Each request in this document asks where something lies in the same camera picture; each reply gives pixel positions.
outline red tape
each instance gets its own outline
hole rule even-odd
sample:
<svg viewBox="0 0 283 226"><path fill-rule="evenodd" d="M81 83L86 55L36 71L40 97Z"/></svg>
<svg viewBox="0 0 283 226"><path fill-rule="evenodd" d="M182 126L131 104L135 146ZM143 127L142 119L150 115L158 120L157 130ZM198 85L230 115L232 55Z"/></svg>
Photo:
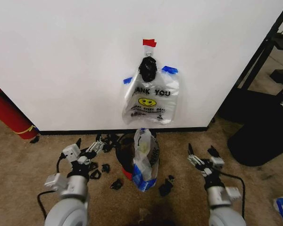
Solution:
<svg viewBox="0 0 283 226"><path fill-rule="evenodd" d="M155 42L155 39L143 39L142 45L143 46L156 47L156 42Z"/></svg>

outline metal frame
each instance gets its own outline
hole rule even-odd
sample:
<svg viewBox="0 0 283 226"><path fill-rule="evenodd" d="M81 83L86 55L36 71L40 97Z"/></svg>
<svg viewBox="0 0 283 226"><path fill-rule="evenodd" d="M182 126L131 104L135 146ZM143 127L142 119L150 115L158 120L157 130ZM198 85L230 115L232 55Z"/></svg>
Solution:
<svg viewBox="0 0 283 226"><path fill-rule="evenodd" d="M255 52L254 56L251 58L250 62L246 65L245 69L241 73L239 79L237 80L237 82L234 86L235 88L237 88L239 86L239 84L242 82L242 80L245 78L245 76L247 75L247 73L249 72L249 70L253 66L253 69L251 70L250 74L248 75L248 77L247 77L247 79L246 79L246 81L243 84L241 89L247 90L250 87L250 85L254 81L256 75L258 74L258 72L262 68L263 64L267 60L269 54L273 50L273 47L276 45L273 38L274 37L283 38L283 35L279 36L277 34L279 27L282 23L283 23L283 11L279 15L278 19L276 20L276 22L274 23L274 25L272 26L270 31L268 32L267 36L264 38L263 42L261 43L261 45L259 46L259 48Z"/></svg>

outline black baseboard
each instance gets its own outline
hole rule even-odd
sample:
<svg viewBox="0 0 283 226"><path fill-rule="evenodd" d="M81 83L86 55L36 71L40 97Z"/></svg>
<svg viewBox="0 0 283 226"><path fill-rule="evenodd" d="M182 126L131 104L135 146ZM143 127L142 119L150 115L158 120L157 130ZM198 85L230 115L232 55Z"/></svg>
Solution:
<svg viewBox="0 0 283 226"><path fill-rule="evenodd" d="M201 132L207 131L208 127L186 127L186 128L161 128L150 129L156 133L168 132ZM108 134L108 133L135 133L136 129L103 129L103 130L56 130L40 131L41 135L83 135L83 134Z"/></svg>

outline blue tape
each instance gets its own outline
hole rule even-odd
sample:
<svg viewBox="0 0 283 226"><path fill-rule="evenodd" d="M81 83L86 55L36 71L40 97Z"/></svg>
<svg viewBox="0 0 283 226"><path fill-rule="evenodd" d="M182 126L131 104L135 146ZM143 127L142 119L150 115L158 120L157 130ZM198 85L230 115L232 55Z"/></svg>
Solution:
<svg viewBox="0 0 283 226"><path fill-rule="evenodd" d="M279 208L279 213L281 214L282 218L283 218L283 198L279 198L277 199L276 201L277 205L278 205L278 208Z"/></svg>
<svg viewBox="0 0 283 226"><path fill-rule="evenodd" d="M140 169L137 167L136 164L134 164L132 181L137 185L137 188L140 191L145 192L149 190L149 188L155 185L156 178L152 180L144 181Z"/></svg>
<svg viewBox="0 0 283 226"><path fill-rule="evenodd" d="M165 72L168 72L168 73L170 73L170 74L176 74L176 73L178 73L178 70L177 70L176 68L168 67L168 66L164 66L164 67L162 68L162 70L165 71Z"/></svg>
<svg viewBox="0 0 283 226"><path fill-rule="evenodd" d="M132 80L132 77L124 79L123 82L124 82L124 84L128 84L128 83L131 82L131 80Z"/></svg>

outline red object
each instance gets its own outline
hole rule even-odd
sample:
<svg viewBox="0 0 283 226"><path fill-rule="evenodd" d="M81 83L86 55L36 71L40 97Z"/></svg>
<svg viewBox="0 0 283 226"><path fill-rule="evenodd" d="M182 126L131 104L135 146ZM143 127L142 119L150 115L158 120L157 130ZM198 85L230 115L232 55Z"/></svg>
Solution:
<svg viewBox="0 0 283 226"><path fill-rule="evenodd" d="M122 168L122 172L129 180L132 180L132 173L127 172L124 168Z"/></svg>
<svg viewBox="0 0 283 226"><path fill-rule="evenodd" d="M155 42L155 39L143 39L142 45L143 46L156 47L156 42Z"/></svg>
<svg viewBox="0 0 283 226"><path fill-rule="evenodd" d="M39 133L35 126L32 125L23 113L1 95L0 120L17 133L22 139L31 139Z"/></svg>

